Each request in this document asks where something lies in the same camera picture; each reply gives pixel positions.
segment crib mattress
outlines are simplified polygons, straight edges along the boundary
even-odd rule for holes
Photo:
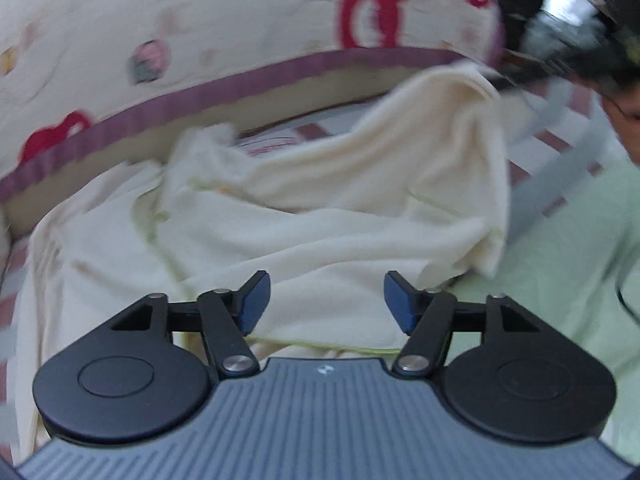
[[[538,219],[570,202],[620,156],[620,147],[600,117],[595,96],[585,89],[558,81],[505,102],[515,112],[535,111],[529,121],[507,128],[513,240]],[[345,134],[375,104],[371,100],[287,121],[243,137],[239,148],[251,156],[269,156],[276,150]],[[14,244],[0,288],[0,454],[9,461],[17,441],[12,377],[18,313],[14,304],[24,279],[27,250],[28,237]]]

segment purple trim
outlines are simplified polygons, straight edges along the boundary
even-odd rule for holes
[[[493,62],[494,55],[499,55],[502,51],[500,38],[503,35],[497,36],[499,43],[489,56],[489,62]],[[353,62],[377,68],[428,68],[449,64],[462,57],[447,50],[407,46],[335,50],[291,59],[156,97],[94,124],[16,168],[0,180],[0,202],[5,202],[68,163],[98,152],[124,137],[135,136],[148,128],[167,124],[215,105],[261,94],[307,77],[345,67]]]

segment metal pivot screw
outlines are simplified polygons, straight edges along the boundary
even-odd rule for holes
[[[231,355],[222,361],[222,367],[227,372],[242,373],[254,365],[254,360],[242,354]]]
[[[405,372],[422,372],[429,367],[429,360],[421,355],[405,355],[398,360],[398,366]]]

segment cream blanket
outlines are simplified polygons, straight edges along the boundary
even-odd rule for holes
[[[473,66],[407,81],[346,136],[251,158],[233,131],[188,131],[167,167],[121,164],[57,206],[31,237],[20,292],[20,460],[34,447],[38,367],[150,292],[191,300],[273,281],[254,335],[350,351],[397,349],[383,301],[398,270],[421,286],[492,274],[509,186],[498,94]]]

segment black circular mount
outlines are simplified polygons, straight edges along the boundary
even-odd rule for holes
[[[616,400],[610,372],[581,349],[545,340],[485,343],[444,373],[451,407],[499,438],[551,445],[599,433]]]
[[[33,383],[47,428],[88,444],[157,436],[193,415],[209,391],[196,356],[140,332],[90,334],[45,363]]]

